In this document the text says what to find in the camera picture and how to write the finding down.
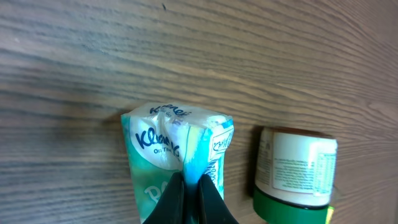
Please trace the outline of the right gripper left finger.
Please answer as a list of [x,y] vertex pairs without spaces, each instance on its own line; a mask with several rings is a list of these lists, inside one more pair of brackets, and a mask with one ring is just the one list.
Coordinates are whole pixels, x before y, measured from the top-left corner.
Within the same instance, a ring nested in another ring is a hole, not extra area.
[[182,224],[185,187],[180,172],[174,173],[155,209],[144,224]]

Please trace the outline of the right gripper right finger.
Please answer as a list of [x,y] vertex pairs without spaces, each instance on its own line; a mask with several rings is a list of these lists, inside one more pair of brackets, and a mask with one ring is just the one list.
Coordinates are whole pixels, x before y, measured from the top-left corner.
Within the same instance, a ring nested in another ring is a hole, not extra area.
[[198,183],[198,199],[199,224],[238,224],[207,174]]

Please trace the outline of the teal Kleenex tissue pack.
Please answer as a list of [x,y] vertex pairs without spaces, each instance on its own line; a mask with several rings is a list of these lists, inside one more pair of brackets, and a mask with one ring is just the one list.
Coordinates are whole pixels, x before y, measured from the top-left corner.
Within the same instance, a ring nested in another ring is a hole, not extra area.
[[224,195],[224,154],[234,134],[231,116],[180,103],[145,103],[121,115],[121,125],[141,222],[176,172],[189,185],[207,174]]

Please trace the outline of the green lidded white jar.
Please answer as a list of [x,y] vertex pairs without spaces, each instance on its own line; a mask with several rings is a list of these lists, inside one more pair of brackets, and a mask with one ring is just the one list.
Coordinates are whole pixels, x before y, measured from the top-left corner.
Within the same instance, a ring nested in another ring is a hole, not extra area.
[[264,128],[253,207],[271,224],[326,224],[338,142],[323,133]]

